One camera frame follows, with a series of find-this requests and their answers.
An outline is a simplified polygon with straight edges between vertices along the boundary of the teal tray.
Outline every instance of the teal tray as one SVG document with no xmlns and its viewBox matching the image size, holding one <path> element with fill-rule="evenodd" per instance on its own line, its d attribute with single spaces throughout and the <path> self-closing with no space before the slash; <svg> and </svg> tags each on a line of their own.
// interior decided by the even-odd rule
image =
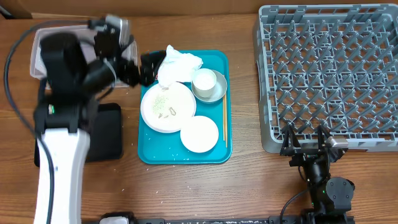
<svg viewBox="0 0 398 224">
<path fill-rule="evenodd" d="M 225 75 L 228 84 L 226 92 L 227 116 L 228 116 L 228 147 L 223 141 L 223 100 L 212 104 L 205 104 L 197 100 L 197 112 L 195 116 L 202 115 L 212 119 L 218 127 L 219 138 L 216 146 L 205 153 L 189 151 L 181 142 L 180 132 L 164 134 L 152 130 L 140 114 L 138 132 L 138 156 L 147 164 L 219 164 L 227 161 L 232 154 L 232 120 L 231 120 L 231 96 L 229 89 L 228 59 L 219 50 L 186 50 L 183 53 L 191 53 L 203 60 L 202 68 L 219 71 Z M 152 86 L 141 88 L 141 99 L 145 92 Z"/>
</svg>

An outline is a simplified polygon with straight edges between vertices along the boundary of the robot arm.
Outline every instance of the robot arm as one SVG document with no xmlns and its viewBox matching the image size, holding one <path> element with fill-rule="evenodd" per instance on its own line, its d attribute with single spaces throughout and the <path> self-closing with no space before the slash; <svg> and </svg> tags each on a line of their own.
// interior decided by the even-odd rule
<svg viewBox="0 0 398 224">
<path fill-rule="evenodd" d="M 134 40 L 129 21 L 107 16 L 89 21 L 88 27 L 98 31 L 95 43 L 92 43 L 97 59 L 89 64 L 81 51 L 80 40 L 74 34 L 52 34 L 40 42 L 52 92 L 42 97 L 35 109 L 35 132 L 42 135 L 53 161 L 54 194 L 51 200 L 48 157 L 39 143 L 40 177 L 35 224 L 46 223 L 51 202 L 51 223 L 81 223 L 83 166 L 98 107 L 95 95 L 116 79 L 130 86 L 150 85 L 155 80 L 153 65 L 143 64 L 140 74 L 133 61 L 121 56 Z"/>
<path fill-rule="evenodd" d="M 301 217 L 296 221 L 304 224 L 354 224 L 353 218 L 347 217 L 346 212 L 351 210 L 355 185 L 342 177 L 331 177 L 329 172 L 330 164 L 341 159 L 348 150 L 348 142 L 345 139 L 335 139 L 323 126 L 317 128 L 317 133 L 318 147 L 304 149 L 292 127 L 286 126 L 284 129 L 280 155 L 292 157 L 289 162 L 291 167 L 303 167 L 305 178 L 302 178 L 308 185 L 306 191 L 310 192 L 313 206 L 311 209 L 303 209 Z M 280 223 L 287 205 L 280 214 Z"/>
</svg>

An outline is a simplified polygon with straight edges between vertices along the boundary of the black base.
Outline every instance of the black base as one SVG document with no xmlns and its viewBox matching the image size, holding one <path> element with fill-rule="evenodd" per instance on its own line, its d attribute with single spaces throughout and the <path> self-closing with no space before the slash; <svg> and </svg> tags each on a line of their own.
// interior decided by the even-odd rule
<svg viewBox="0 0 398 224">
<path fill-rule="evenodd" d="M 116 103 L 98 105 L 98 114 L 90 133 L 86 162 L 120 159 L 123 156 L 121 108 Z M 35 144 L 34 162 L 40 167 L 39 147 Z"/>
<path fill-rule="evenodd" d="M 161 218 L 138 219 L 138 223 L 130 224 L 279 224 L 279 216 L 269 218 L 233 218 L 233 219 L 206 219 L 206 220 L 164 220 Z M 99 224 L 100 222 L 83 222 L 83 224 Z M 284 224 L 309 224 L 302 223 L 301 217 L 284 215 Z M 354 217 L 348 217 L 348 224 L 355 224 Z"/>
</svg>

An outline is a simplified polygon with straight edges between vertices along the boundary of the clear plastic container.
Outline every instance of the clear plastic container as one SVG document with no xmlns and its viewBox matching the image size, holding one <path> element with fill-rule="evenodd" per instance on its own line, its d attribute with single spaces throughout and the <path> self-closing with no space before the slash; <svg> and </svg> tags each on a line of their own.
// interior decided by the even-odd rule
<svg viewBox="0 0 398 224">
<path fill-rule="evenodd" d="M 91 40 L 94 42 L 94 36 L 97 31 L 90 30 L 87 26 L 64 26 L 64 27 L 50 27 L 43 28 L 36 31 L 35 39 L 33 41 L 32 53 L 30 55 L 30 75 L 34 78 L 42 79 L 46 77 L 46 69 L 44 67 L 43 61 L 40 56 L 40 40 L 41 38 L 53 34 L 55 32 L 72 32 L 76 34 L 79 38 L 83 38 L 86 40 Z M 90 63 L 96 58 L 94 48 L 90 45 L 81 44 L 81 49 L 86 58 L 87 63 Z M 122 57 L 133 60 L 136 65 L 138 65 L 138 56 L 137 56 L 137 44 L 134 41 L 123 53 Z M 126 87 L 127 84 L 117 81 L 116 87 Z"/>
</svg>

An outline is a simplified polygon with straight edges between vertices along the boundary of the small white bowl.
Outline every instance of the small white bowl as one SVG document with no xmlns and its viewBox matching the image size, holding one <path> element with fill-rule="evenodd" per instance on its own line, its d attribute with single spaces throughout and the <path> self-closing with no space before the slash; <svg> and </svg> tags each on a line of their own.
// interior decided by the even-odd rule
<svg viewBox="0 0 398 224">
<path fill-rule="evenodd" d="M 210 97 L 213 94 L 216 82 L 216 74 L 210 69 L 201 68 L 193 73 L 192 85 L 201 97 Z"/>
<path fill-rule="evenodd" d="M 186 120 L 181 128 L 180 137 L 182 144 L 189 151 L 203 153 L 217 144 L 218 128 L 212 119 L 194 116 Z"/>
<path fill-rule="evenodd" d="M 192 83 L 192 93 L 195 95 L 198 100 L 204 102 L 204 103 L 214 103 L 225 95 L 227 89 L 228 89 L 228 84 L 226 82 L 225 76 L 221 74 L 220 72 L 217 72 L 216 70 L 213 70 L 213 72 L 216 74 L 216 85 L 214 87 L 213 93 L 209 97 L 202 97 L 198 94 L 197 88 L 194 86 Z"/>
</svg>

